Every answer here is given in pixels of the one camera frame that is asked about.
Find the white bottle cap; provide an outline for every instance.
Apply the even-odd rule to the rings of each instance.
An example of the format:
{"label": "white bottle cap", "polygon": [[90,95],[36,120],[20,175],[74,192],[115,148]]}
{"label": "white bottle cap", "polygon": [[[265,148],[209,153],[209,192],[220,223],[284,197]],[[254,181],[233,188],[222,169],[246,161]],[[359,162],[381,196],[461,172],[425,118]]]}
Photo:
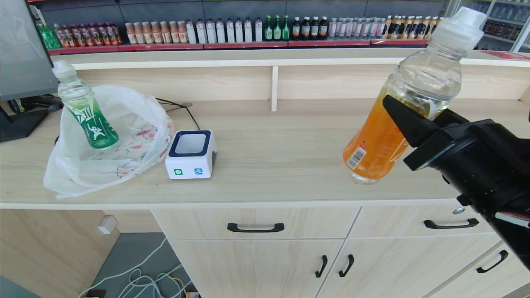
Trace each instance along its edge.
{"label": "white bottle cap", "polygon": [[471,50],[484,35],[480,30],[484,20],[485,14],[462,6],[455,15],[440,22],[431,42],[453,49]]}
{"label": "white bottle cap", "polygon": [[66,60],[54,61],[54,67],[51,69],[58,79],[73,77],[77,75],[75,68]]}

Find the white scanner box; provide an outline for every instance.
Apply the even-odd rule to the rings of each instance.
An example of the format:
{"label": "white scanner box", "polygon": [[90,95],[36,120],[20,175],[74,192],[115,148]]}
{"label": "white scanner box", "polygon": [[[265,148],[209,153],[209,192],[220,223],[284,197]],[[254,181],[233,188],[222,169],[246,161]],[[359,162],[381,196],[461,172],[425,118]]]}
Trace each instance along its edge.
{"label": "white scanner box", "polygon": [[217,145],[211,130],[180,130],[175,134],[165,164],[171,179],[210,178]]}

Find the barcode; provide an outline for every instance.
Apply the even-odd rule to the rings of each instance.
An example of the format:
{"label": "barcode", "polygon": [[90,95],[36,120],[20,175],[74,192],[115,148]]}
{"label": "barcode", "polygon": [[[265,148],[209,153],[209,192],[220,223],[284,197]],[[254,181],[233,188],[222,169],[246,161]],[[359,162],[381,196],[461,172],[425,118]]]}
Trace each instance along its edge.
{"label": "barcode", "polygon": [[361,147],[357,148],[355,150],[355,153],[350,157],[350,160],[348,160],[348,165],[351,167],[352,170],[354,170],[359,162],[363,159],[363,157],[366,155],[366,151],[362,149]]}

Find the red shelf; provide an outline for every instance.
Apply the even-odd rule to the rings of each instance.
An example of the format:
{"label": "red shelf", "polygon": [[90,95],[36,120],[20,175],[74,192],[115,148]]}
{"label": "red shelf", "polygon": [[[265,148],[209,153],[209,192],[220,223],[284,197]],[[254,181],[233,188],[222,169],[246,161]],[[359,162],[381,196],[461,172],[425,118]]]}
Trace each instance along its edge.
{"label": "red shelf", "polygon": [[101,52],[117,52],[117,46],[103,46],[103,47],[77,47],[77,48],[60,48],[55,50],[48,50],[50,55],[61,54],[84,54],[84,53],[101,53]]}
{"label": "red shelf", "polygon": [[333,46],[368,46],[369,40],[304,40],[290,41],[289,47],[333,47]]}
{"label": "red shelf", "polygon": [[427,39],[373,39],[372,45],[426,45]]}
{"label": "red shelf", "polygon": [[202,50],[201,44],[167,43],[165,45],[122,45],[118,51],[150,51],[150,50]]}
{"label": "red shelf", "polygon": [[243,48],[285,48],[286,41],[207,43],[205,49],[243,49]]}

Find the cabinet door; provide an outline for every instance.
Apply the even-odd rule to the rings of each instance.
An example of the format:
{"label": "cabinet door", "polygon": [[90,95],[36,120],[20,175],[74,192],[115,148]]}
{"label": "cabinet door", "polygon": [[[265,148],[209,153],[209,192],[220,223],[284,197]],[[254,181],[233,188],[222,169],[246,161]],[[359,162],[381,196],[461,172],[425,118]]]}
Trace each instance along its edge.
{"label": "cabinet door", "polygon": [[[489,233],[348,239],[318,298],[423,297],[498,241],[496,234]],[[354,263],[340,277],[350,254]]]}
{"label": "cabinet door", "polygon": [[[499,262],[506,252],[506,257]],[[491,269],[478,273],[478,268]],[[530,271],[519,261],[512,250],[503,244],[468,266],[462,275],[429,297],[499,298],[524,286],[528,281],[530,281]]]}
{"label": "cabinet door", "polygon": [[[170,240],[204,298],[314,298],[343,240]],[[327,265],[315,276],[326,255]]]}

